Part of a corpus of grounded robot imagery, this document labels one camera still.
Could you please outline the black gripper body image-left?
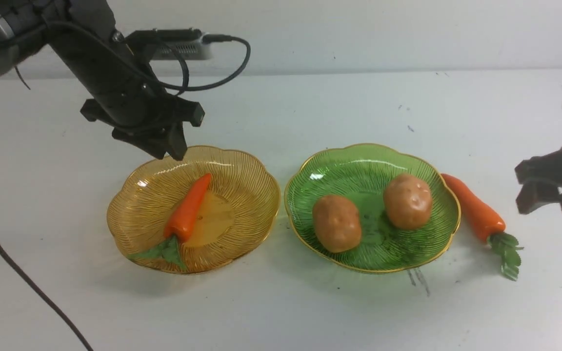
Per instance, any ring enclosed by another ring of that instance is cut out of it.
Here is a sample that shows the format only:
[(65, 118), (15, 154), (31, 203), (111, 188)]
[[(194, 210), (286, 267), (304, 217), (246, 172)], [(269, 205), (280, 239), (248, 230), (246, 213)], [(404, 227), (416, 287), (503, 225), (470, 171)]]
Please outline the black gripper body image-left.
[(88, 121), (129, 133), (174, 122), (201, 126), (203, 107), (152, 82), (150, 67), (141, 64), (126, 44), (109, 43), (84, 30), (63, 29), (52, 48), (91, 94), (80, 110)]

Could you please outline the black gripper image-left finger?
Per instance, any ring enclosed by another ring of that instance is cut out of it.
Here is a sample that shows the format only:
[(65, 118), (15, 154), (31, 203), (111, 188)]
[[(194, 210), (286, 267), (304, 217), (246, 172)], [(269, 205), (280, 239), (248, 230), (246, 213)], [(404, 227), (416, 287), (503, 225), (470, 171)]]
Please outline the black gripper image-left finger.
[(183, 132), (183, 123), (173, 123), (165, 131), (166, 153), (174, 160), (183, 160), (188, 149)]
[(168, 153), (166, 131), (164, 128), (126, 133), (123, 130), (114, 128), (112, 138), (134, 146), (153, 158), (163, 159)]

